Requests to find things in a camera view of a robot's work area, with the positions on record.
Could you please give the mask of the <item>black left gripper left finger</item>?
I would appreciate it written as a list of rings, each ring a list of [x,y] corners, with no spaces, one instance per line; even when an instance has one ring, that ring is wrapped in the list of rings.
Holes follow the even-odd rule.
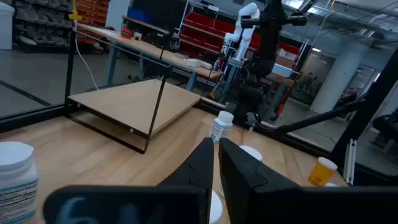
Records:
[[[68,185],[45,200],[46,224],[208,224],[214,145],[204,138],[156,186]]]

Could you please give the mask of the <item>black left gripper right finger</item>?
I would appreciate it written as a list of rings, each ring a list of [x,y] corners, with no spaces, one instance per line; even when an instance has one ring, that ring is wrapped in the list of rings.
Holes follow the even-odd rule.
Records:
[[[220,139],[231,224],[398,224],[398,187],[302,187]]]

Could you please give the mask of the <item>white bottle dark green label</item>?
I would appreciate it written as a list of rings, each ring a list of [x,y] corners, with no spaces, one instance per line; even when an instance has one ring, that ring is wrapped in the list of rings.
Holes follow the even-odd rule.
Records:
[[[221,138],[227,138],[233,128],[234,115],[227,111],[220,111],[218,117],[214,119],[210,129],[209,137],[215,144],[218,144]]]

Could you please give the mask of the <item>orange pill vial white cap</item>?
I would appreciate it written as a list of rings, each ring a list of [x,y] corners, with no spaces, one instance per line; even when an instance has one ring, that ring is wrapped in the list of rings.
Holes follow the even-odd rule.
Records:
[[[308,176],[308,181],[315,186],[323,187],[327,184],[337,168],[337,165],[333,161],[325,157],[319,157]]]

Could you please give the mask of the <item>white bottle blue label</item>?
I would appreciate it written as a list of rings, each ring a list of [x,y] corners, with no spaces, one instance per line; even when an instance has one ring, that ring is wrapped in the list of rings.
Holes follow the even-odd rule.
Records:
[[[20,224],[35,217],[38,182],[34,147],[0,142],[0,224]]]

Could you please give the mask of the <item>white benchtop device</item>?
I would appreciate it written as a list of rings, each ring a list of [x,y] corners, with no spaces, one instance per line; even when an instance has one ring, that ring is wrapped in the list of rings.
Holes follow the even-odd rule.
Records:
[[[186,61],[187,66],[189,66],[189,67],[195,67],[195,68],[203,67],[203,68],[206,68],[209,70],[211,70],[213,68],[212,64],[210,64],[208,62],[204,62],[197,58],[188,58],[185,61]]]

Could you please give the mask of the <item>long wooden workbench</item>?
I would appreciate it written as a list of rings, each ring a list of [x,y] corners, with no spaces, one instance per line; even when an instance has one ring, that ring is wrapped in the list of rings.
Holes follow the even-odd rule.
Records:
[[[121,37],[121,33],[118,31],[92,27],[85,24],[77,24],[77,27],[78,29],[76,30],[76,33],[79,33],[91,39],[95,39],[98,42],[102,42],[102,40],[84,34],[80,32],[80,29],[88,30],[109,40],[109,42],[104,42],[105,44],[110,45],[108,69],[106,71],[108,85],[113,83],[114,68],[120,50],[139,56],[141,58],[140,63],[142,63],[145,59],[154,63],[159,63],[161,65],[171,65],[175,67],[177,71],[183,70],[187,73],[190,73],[191,75],[187,84],[188,90],[193,89],[195,81],[197,80],[197,76],[199,75],[206,77],[207,79],[214,79],[218,78],[222,74],[222,72],[219,70],[211,71],[203,67],[190,67],[187,65],[185,59],[178,58],[174,53],[168,50],[162,50],[154,45],[148,44],[141,40],[125,39]]]

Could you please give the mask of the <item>white pillar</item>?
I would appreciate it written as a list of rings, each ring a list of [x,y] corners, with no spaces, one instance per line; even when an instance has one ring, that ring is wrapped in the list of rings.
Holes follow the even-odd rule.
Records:
[[[322,114],[335,107],[370,45],[357,41],[343,47],[310,107],[312,111]]]

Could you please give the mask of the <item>black benchtop device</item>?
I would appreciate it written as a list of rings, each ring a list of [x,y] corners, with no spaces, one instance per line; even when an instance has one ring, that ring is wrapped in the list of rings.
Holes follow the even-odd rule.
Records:
[[[175,51],[180,48],[180,37],[177,33],[157,34],[155,45],[161,49]]]

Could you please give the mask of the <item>red bin rack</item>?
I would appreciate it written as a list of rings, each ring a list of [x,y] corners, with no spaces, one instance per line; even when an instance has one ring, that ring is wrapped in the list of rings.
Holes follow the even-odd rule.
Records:
[[[182,21],[179,51],[189,57],[215,62],[225,34],[233,31],[234,24],[191,12]]]

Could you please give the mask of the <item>orange bin rack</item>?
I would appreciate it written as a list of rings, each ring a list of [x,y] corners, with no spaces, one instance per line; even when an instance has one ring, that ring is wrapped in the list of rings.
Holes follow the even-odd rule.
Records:
[[[110,0],[75,0],[82,24],[105,28]]]

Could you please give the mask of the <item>grey bin shelving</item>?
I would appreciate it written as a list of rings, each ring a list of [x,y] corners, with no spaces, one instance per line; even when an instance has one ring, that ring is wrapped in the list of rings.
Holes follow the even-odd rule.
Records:
[[[26,51],[69,49],[73,0],[11,0],[12,43]]]

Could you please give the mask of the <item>white waste container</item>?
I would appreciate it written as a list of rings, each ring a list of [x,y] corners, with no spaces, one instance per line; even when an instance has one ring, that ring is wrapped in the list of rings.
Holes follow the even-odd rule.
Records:
[[[0,50],[12,49],[12,18],[15,9],[0,1]]]

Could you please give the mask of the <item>white metal bracket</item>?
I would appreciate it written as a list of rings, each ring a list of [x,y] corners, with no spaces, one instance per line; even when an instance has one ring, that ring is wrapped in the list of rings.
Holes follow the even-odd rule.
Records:
[[[356,160],[356,145],[357,140],[350,139],[346,146],[345,163],[343,169],[343,178],[349,185],[354,184],[354,169]]]

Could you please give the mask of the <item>black aluminium table frame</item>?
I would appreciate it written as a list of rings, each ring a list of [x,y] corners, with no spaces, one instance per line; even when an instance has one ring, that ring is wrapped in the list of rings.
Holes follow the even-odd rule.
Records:
[[[348,157],[346,155],[347,144],[351,139],[359,139],[360,135],[365,130],[365,127],[370,122],[371,118],[376,114],[377,109],[380,107],[381,103],[384,101],[388,93],[392,90],[392,87],[397,82],[398,49],[395,50],[391,58],[386,63],[386,66],[381,72],[381,76],[374,84],[374,88],[369,91],[365,99],[348,106],[348,108],[354,109],[357,112],[331,152],[328,152],[325,149],[318,147],[308,141],[291,136],[289,133],[291,131],[305,128],[309,125],[325,121],[326,119],[330,119],[332,112],[327,112],[326,115],[318,115],[316,118],[309,118],[306,121],[290,124],[285,128],[271,128],[265,124],[258,123],[256,124],[254,130],[261,135],[267,136],[288,146],[292,146],[312,156],[326,156],[338,165],[338,170],[341,172],[346,167],[344,165],[344,160]],[[59,116],[65,116],[68,112],[73,110],[74,109],[71,107],[53,105],[47,108],[8,115],[0,118],[0,133],[23,128],[25,126]]]

